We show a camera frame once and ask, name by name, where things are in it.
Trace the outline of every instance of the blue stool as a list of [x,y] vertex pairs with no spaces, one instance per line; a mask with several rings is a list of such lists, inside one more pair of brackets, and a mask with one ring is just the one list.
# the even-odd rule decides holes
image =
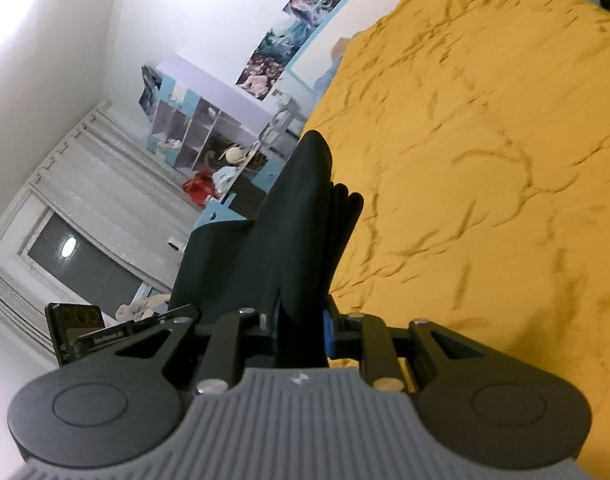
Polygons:
[[207,207],[203,210],[201,217],[198,218],[194,229],[197,229],[201,225],[209,224],[212,222],[226,222],[228,220],[244,220],[245,217],[239,215],[237,212],[232,211],[228,206],[234,200],[236,193],[230,193],[225,203],[218,202],[217,200],[210,200]]

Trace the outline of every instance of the ceiling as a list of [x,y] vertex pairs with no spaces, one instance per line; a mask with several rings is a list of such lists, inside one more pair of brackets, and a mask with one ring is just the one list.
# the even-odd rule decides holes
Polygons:
[[[0,16],[18,1],[0,0]],[[0,43],[0,216],[56,143],[101,100],[113,4],[29,1],[15,33]]]

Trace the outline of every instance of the logo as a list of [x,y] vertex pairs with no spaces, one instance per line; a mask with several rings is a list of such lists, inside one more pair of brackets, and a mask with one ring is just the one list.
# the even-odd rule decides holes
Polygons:
[[104,343],[106,341],[111,341],[112,339],[116,339],[117,337],[121,336],[122,332],[117,332],[114,334],[109,334],[109,335],[104,335],[102,337],[97,337],[94,339],[94,344],[99,344],[99,343]]
[[296,384],[297,386],[304,386],[305,384],[311,381],[311,377],[303,372],[298,372],[291,376],[291,382]]

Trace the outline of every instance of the red bag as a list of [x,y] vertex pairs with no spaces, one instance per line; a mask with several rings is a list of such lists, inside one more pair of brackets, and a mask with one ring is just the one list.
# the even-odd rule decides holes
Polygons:
[[216,196],[216,186],[211,179],[211,172],[200,170],[183,184],[183,191],[186,192],[195,204],[205,207],[205,201],[209,196]]

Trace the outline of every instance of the wrinkled fabric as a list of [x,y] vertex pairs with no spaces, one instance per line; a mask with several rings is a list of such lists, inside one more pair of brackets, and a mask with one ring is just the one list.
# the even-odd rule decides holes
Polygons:
[[583,0],[402,0],[307,128],[365,209],[341,311],[426,317],[566,378],[610,479],[610,14]]
[[164,313],[167,311],[166,303],[171,298],[170,294],[157,294],[143,300],[136,300],[128,305],[121,305],[115,314],[115,319],[119,323],[124,323],[129,320],[140,321],[146,317],[151,317],[155,313]]

